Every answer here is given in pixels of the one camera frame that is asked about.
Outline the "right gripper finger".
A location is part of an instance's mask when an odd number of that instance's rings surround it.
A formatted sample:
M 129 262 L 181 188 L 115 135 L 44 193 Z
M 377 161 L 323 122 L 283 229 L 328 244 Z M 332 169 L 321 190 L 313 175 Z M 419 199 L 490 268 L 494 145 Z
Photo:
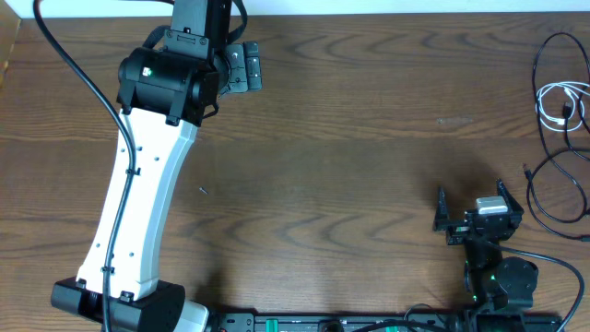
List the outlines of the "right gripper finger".
M 501 196 L 504 199 L 504 201 L 506 202 L 509 213 L 511 215 L 518 214 L 520 216 L 523 216 L 524 209 L 516 201 L 516 199 L 510 194 L 510 192 L 508 191 L 508 189 L 502 179 L 496 180 L 496 189 L 497 189 L 497 194 L 499 196 Z
M 442 187 L 438 189 L 437 208 L 434 215 L 432 229 L 434 231 L 444 231 L 448 228 L 450 216 L 446 203 L 446 194 Z

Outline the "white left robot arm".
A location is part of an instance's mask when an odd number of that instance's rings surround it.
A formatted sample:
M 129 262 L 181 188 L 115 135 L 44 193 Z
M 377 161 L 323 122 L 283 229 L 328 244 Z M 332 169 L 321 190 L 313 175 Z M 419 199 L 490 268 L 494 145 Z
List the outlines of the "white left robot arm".
M 105 331 L 206 331 L 211 313 L 159 274 L 162 236 L 183 162 L 218 97 L 259 90 L 255 41 L 190 51 L 190 31 L 160 27 L 119 68 L 117 153 L 99 226 L 54 308 Z

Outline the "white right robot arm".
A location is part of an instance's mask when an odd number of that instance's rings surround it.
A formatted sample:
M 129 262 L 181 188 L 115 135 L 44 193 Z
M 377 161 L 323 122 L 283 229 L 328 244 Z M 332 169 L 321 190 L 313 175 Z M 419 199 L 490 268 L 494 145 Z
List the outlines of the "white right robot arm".
M 496 181 L 496 190 L 494 196 L 478 198 L 462 218 L 453 219 L 446 194 L 438 189 L 432 229 L 444 232 L 448 245 L 465 249 L 465 287 L 473 299 L 444 327 L 449 331 L 563 331 L 583 300 L 584 277 L 558 258 L 502 246 L 520 226 L 524 209 L 502 180 Z M 577 278 L 579 288 L 565 317 L 526 312 L 534 306 L 538 284 L 539 269 L 533 259 L 565 267 Z

